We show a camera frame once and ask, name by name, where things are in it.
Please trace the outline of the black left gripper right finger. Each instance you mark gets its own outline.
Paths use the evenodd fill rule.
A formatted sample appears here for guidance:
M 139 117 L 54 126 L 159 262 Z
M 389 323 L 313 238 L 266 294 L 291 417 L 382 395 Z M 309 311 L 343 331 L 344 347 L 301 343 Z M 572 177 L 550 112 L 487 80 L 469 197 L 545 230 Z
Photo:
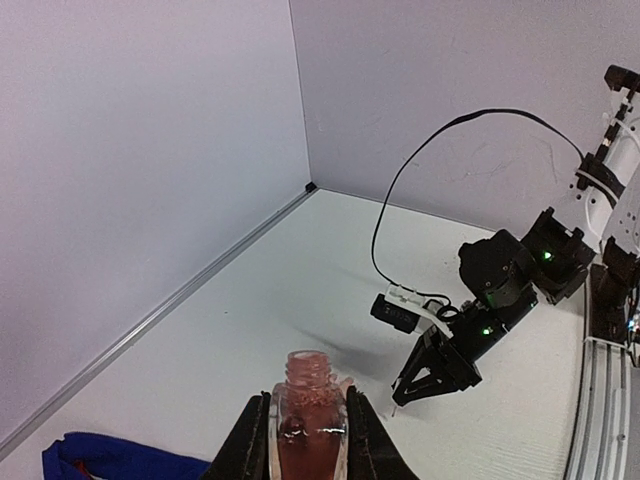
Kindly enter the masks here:
M 346 392 L 348 480 L 419 480 L 402 458 L 366 395 Z

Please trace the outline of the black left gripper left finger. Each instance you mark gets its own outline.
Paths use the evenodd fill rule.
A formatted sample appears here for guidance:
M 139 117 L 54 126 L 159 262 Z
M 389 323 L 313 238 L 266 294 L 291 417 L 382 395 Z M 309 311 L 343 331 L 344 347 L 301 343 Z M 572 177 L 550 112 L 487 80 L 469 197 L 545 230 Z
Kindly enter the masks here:
M 268 422 L 271 394 L 252 396 L 202 480 L 269 479 Z

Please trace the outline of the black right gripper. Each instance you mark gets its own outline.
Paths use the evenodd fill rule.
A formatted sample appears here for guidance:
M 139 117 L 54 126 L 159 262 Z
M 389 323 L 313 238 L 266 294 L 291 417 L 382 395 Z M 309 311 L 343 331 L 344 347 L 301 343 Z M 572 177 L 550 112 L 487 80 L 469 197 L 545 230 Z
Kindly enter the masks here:
M 533 260 L 508 231 L 463 244 L 459 257 L 475 299 L 450 324 L 451 338 L 436 328 L 419 337 L 392 385 L 397 405 L 475 387 L 482 381 L 476 362 L 537 305 Z

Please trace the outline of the pink nail polish bottle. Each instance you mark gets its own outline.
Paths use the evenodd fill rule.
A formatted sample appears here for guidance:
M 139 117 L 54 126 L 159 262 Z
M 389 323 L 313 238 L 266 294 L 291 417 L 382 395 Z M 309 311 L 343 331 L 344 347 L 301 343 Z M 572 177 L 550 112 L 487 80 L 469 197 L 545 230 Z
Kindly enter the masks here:
M 285 379 L 271 393 L 269 477 L 345 479 L 347 450 L 345 393 L 329 356 L 315 350 L 289 353 Z

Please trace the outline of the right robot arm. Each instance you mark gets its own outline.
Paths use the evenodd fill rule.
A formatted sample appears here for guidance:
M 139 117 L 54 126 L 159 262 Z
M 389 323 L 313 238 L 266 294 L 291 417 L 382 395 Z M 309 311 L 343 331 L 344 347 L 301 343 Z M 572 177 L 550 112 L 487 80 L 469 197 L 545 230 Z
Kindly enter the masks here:
M 382 295 L 383 310 L 399 330 L 431 322 L 393 385 L 396 405 L 477 385 L 477 360 L 536 307 L 539 294 L 556 305 L 589 275 L 604 316 L 599 331 L 612 341 L 627 339 L 637 306 L 627 300 L 639 288 L 639 257 L 605 230 L 639 168 L 639 75 L 611 65 L 604 79 L 614 99 L 612 118 L 596 151 L 582 156 L 562 200 L 522 238 L 501 229 L 460 247 L 459 276 L 473 300 L 451 308 L 402 287 Z

